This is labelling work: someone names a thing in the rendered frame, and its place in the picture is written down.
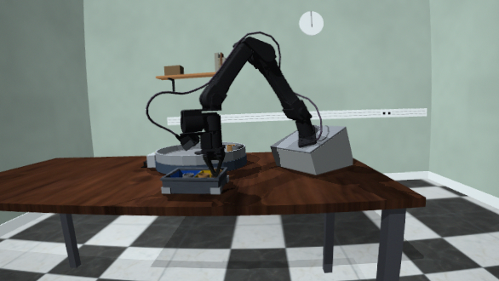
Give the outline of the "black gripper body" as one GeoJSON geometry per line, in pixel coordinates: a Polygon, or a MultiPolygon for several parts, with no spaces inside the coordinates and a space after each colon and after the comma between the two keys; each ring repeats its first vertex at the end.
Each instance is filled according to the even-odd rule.
{"type": "Polygon", "coordinates": [[[212,149],[201,149],[201,154],[203,154],[203,157],[223,157],[226,145],[222,145],[221,130],[216,131],[215,134],[213,134],[213,131],[210,131],[210,133],[212,149]]]}

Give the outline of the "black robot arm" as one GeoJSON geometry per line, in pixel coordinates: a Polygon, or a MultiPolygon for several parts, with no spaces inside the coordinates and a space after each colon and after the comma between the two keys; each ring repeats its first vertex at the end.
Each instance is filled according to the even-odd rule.
{"type": "Polygon", "coordinates": [[[214,80],[199,96],[202,109],[181,111],[183,132],[180,134],[181,146],[187,151],[189,147],[196,146],[200,142],[201,149],[212,149],[210,131],[215,134],[216,131],[221,130],[221,115],[208,111],[221,111],[221,104],[226,99],[232,82],[247,61],[269,82],[283,107],[282,111],[285,116],[295,121],[298,130],[298,147],[316,144],[315,127],[310,119],[313,116],[280,71],[278,62],[275,60],[277,56],[274,47],[253,37],[247,37],[241,42],[233,50],[214,80]],[[209,133],[201,132],[203,130],[209,133]]]}

